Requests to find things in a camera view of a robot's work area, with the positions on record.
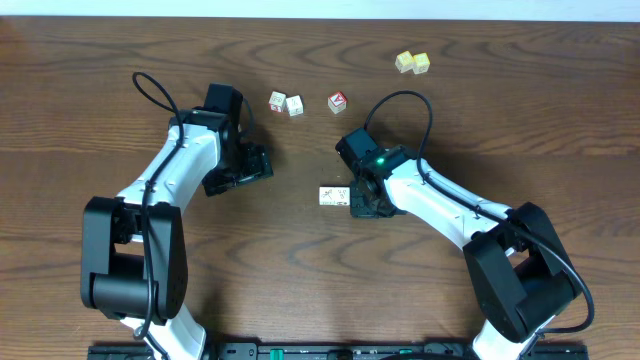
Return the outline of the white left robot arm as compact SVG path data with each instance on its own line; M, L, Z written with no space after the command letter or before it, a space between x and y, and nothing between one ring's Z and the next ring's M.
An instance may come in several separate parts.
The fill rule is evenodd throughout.
M208 353L207 332L184 303L182 216L198 188L215 196L272 176L264 147L243 142L245 134L237 110L183 110L142 174L84 209L81 300L130 327L155 359Z

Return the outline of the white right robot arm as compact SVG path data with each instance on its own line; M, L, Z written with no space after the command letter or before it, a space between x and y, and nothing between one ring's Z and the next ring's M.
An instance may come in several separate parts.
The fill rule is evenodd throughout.
M485 317L468 359L538 356L539 340L573 300L591 294L547 214L527 202L488 201L435 171L404 146L340 145L352 171L351 213L388 218L410 213L462 250Z

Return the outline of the white block green 4 side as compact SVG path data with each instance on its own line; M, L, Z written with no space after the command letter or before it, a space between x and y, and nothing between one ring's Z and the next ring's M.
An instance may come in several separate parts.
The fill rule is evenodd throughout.
M334 206L335 200L333 198L333 187L320 187L319 188L319 204L321 206Z

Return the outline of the white block yellow W side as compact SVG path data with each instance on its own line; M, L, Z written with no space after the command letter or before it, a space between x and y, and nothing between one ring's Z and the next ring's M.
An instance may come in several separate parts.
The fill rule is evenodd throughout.
M335 187L335 203L338 206L350 205L350 188L349 187Z

